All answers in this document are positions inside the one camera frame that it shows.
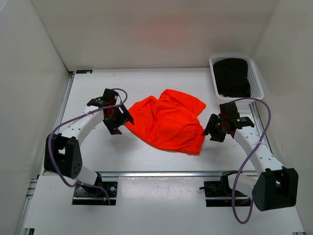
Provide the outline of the orange shorts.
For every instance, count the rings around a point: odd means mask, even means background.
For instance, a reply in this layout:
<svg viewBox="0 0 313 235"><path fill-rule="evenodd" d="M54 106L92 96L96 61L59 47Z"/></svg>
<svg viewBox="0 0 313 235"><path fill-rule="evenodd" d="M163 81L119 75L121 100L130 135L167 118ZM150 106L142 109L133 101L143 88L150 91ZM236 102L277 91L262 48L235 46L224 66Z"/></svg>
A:
<svg viewBox="0 0 313 235"><path fill-rule="evenodd" d="M136 102L129 109L134 124L125 126L159 150L199 155L204 128L198 116L205 108L206 104L192 95L166 89L159 98L149 96Z"/></svg>

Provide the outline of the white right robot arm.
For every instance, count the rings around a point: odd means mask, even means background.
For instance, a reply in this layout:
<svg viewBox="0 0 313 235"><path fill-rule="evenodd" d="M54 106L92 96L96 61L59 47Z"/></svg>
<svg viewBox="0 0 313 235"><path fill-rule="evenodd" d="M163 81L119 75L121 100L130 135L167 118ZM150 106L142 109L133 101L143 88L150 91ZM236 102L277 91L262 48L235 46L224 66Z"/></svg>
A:
<svg viewBox="0 0 313 235"><path fill-rule="evenodd" d="M255 168L258 178L245 176L241 171L222 174L220 191L230 196L236 190L250 197L260 211L269 211L296 204L298 173L294 168L286 168L271 151L261 144L254 123L248 117L227 119L212 114L203 132L212 141L223 142L226 135L240 145Z"/></svg>

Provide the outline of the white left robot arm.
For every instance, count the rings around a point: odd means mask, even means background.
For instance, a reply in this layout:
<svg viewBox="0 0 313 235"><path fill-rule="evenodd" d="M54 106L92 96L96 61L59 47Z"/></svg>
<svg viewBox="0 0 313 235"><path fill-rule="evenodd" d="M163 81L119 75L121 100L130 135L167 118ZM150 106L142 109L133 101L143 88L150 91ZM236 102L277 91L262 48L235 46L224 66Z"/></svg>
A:
<svg viewBox="0 0 313 235"><path fill-rule="evenodd" d="M101 175L83 165L81 145L90 132L100 123L104 123L111 135L121 135L120 126L134 119L121 100L120 95L97 97L91 99L83 112L82 118L66 123L66 128L58 133L51 133L46 138L44 169L75 180L90 195L97 196L102 192Z"/></svg>

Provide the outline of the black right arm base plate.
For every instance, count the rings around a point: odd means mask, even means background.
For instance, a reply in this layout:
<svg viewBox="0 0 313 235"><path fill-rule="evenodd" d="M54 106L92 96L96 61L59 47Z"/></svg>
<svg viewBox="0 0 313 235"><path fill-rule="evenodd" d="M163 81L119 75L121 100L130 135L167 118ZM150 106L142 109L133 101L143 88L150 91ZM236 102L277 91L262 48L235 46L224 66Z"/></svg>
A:
<svg viewBox="0 0 313 235"><path fill-rule="evenodd" d="M232 207L232 189L228 184L228 176L234 176L238 171L223 172L218 181L204 181L199 190L205 194L206 207ZM235 206L249 207L251 199L242 192L235 191Z"/></svg>

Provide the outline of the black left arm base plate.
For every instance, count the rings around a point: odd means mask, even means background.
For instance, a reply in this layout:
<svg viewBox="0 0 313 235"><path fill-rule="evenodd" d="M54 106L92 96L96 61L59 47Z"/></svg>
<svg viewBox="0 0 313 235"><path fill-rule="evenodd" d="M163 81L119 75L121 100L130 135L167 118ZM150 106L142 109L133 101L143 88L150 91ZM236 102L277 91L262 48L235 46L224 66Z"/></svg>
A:
<svg viewBox="0 0 313 235"><path fill-rule="evenodd" d="M108 194L109 200L106 194L97 188L90 188L78 184L73 193L72 204L73 205L86 205L86 206L115 206L117 198L117 181L102 182L101 186Z"/></svg>

